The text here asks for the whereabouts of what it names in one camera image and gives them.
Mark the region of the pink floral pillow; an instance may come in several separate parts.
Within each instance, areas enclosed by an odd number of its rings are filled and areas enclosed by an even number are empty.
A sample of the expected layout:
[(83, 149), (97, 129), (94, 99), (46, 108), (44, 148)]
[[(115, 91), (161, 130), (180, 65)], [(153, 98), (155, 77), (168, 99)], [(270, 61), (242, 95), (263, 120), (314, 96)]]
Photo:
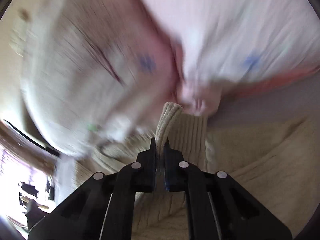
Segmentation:
[(179, 103), (216, 112), (238, 87), (270, 87), (319, 67), (319, 17), (308, 0), (142, 0), (182, 47)]

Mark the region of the white floral pillow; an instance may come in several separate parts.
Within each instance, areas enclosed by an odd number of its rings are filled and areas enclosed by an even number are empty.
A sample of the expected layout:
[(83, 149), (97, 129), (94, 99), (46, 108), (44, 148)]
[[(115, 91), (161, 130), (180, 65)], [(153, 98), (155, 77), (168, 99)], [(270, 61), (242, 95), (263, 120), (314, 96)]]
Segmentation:
[(23, 59), (33, 122), (73, 157), (154, 129), (176, 101), (174, 50), (141, 0), (43, 0)]

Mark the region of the lavender bed cover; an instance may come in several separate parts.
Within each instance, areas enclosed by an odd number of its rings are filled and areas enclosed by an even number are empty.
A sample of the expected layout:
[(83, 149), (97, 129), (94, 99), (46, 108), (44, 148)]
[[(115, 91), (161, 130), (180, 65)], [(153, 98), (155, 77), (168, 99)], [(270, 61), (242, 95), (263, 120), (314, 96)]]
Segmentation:
[(232, 127), (310, 116), (319, 125), (319, 73), (284, 88), (249, 98), (224, 101), (209, 127)]

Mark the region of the beige knit sweater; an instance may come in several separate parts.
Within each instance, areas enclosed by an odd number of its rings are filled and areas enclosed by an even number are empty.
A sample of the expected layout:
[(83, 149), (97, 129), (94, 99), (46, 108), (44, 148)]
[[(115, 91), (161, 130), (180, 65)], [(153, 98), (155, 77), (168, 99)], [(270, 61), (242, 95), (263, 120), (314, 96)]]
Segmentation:
[[(204, 171), (226, 171), (279, 218), (296, 237), (319, 204), (319, 133), (313, 118), (247, 127), (208, 128), (205, 118), (165, 110), (170, 142), (185, 159)], [(76, 189), (94, 172), (117, 172), (147, 150), (153, 131), (93, 148), (91, 158), (76, 162)], [(132, 239), (188, 239), (183, 193), (138, 193)]]

